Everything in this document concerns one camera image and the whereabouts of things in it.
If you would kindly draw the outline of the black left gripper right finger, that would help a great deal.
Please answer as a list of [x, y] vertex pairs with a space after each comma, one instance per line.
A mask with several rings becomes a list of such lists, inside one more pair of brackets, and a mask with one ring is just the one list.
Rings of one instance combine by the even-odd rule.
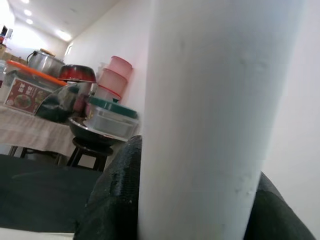
[[243, 240], [316, 240], [262, 172]]

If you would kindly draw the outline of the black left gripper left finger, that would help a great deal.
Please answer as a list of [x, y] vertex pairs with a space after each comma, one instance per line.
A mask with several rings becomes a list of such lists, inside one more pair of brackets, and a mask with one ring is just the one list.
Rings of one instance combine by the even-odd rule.
[[98, 178], [74, 240], [137, 240], [143, 138], [130, 138]]

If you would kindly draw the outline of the white plastic table leg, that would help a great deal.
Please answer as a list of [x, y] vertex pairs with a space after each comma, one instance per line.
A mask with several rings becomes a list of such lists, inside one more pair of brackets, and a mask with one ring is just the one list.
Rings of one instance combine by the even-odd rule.
[[152, 0], [139, 240], [242, 240], [305, 0]]

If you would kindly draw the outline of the black round stool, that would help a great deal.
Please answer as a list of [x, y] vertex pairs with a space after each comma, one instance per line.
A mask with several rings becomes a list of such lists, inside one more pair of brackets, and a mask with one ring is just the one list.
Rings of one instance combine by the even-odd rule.
[[119, 140], [107, 138], [103, 142], [91, 142], [85, 139], [74, 137], [72, 143], [75, 149], [67, 162], [68, 167], [79, 167], [83, 155], [95, 158], [93, 170], [102, 172], [105, 168], [107, 158], [113, 154], [111, 146], [119, 143]]

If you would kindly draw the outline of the clear plastic food container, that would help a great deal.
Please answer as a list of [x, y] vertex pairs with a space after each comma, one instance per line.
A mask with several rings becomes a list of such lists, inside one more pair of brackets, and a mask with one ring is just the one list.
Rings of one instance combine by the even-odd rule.
[[139, 121], [91, 104], [86, 120], [83, 123], [86, 127], [95, 131], [122, 139], [129, 139], [134, 134]]

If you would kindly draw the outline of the green lidded plastic container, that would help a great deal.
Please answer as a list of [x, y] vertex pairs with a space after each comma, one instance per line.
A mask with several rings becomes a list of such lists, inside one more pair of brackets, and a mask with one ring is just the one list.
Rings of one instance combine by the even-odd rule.
[[137, 119], [138, 118], [138, 113], [136, 111], [134, 111], [131, 108], [127, 108], [121, 104], [118, 104], [116, 102], [113, 101], [109, 101], [109, 100], [105, 100], [102, 98], [98, 98], [98, 97], [94, 97], [94, 96], [90, 96], [88, 98], [88, 103], [95, 105], [99, 108], [108, 110], [110, 112], [116, 113], [116, 114], [120, 114], [129, 118], [133, 118], [133, 119]]

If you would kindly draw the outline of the pink tub with red lid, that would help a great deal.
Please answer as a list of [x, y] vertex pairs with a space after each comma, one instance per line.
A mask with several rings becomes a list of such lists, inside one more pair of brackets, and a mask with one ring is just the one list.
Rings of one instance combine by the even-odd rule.
[[119, 94], [101, 85], [97, 86], [94, 97], [114, 103], [119, 103], [122, 100], [122, 97]]

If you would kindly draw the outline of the beige cloth covered table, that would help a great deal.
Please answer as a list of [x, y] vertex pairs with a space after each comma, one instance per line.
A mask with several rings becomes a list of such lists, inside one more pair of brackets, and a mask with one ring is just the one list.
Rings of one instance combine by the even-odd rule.
[[0, 106], [0, 144], [70, 157], [73, 138], [68, 125]]

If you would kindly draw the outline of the glossy black cookware lid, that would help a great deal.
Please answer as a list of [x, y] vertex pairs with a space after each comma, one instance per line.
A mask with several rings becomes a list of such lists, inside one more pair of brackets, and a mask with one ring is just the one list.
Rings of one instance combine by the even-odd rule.
[[69, 118], [82, 115], [87, 96], [82, 83], [68, 84], [46, 97], [35, 115], [51, 122], [66, 124]]

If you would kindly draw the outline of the pink plastic tub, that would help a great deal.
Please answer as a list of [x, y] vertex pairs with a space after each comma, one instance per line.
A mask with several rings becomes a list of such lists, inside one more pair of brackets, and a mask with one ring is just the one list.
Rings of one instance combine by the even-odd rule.
[[133, 66], [128, 61], [115, 55], [111, 57], [108, 67], [126, 79], [129, 79], [133, 72]]
[[98, 84], [121, 95], [125, 90], [128, 81], [126, 78], [114, 72], [113, 70], [104, 68]]

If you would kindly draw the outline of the red enamel bowl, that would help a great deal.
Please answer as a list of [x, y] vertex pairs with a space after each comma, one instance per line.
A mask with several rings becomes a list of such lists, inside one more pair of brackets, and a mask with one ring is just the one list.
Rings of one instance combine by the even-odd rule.
[[76, 64], [66, 64], [61, 70], [57, 78], [61, 81], [71, 81], [71, 82], [88, 82], [96, 83], [96, 74], [94, 70], [88, 66], [76, 65]]

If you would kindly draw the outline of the red printed food box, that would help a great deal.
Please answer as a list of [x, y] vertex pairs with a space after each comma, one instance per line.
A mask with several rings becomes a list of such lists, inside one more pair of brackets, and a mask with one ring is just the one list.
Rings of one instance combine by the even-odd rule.
[[35, 115], [43, 101], [51, 94], [45, 88], [14, 78], [3, 104], [6, 107]]

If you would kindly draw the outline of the orange lidded plastic container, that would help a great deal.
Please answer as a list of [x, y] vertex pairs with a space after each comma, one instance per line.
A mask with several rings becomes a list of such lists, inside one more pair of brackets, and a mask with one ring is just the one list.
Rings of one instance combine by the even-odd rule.
[[22, 71], [25, 71], [26, 73], [41, 77], [41, 78], [43, 78], [43, 79], [45, 79], [45, 80], [47, 80], [47, 81], [49, 81], [49, 82], [51, 82], [53, 84], [56, 84], [56, 85], [59, 85], [59, 86], [66, 86], [67, 85], [67, 83], [65, 83], [62, 80], [58, 80], [55, 77], [52, 77], [52, 76], [47, 75], [47, 74], [45, 74], [43, 72], [37, 71], [34, 68], [30, 68], [30, 67], [28, 67], [26, 65], [23, 65], [23, 64], [19, 63], [19, 62], [16, 62], [16, 61], [13, 61], [13, 60], [7, 60], [6, 64], [9, 65], [10, 67], [19, 68]]

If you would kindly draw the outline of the large steel pot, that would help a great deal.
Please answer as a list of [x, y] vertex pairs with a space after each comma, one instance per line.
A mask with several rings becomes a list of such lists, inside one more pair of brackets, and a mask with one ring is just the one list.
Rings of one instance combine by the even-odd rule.
[[44, 49], [34, 50], [26, 58], [27, 66], [51, 77], [58, 78], [65, 65], [62, 60]]

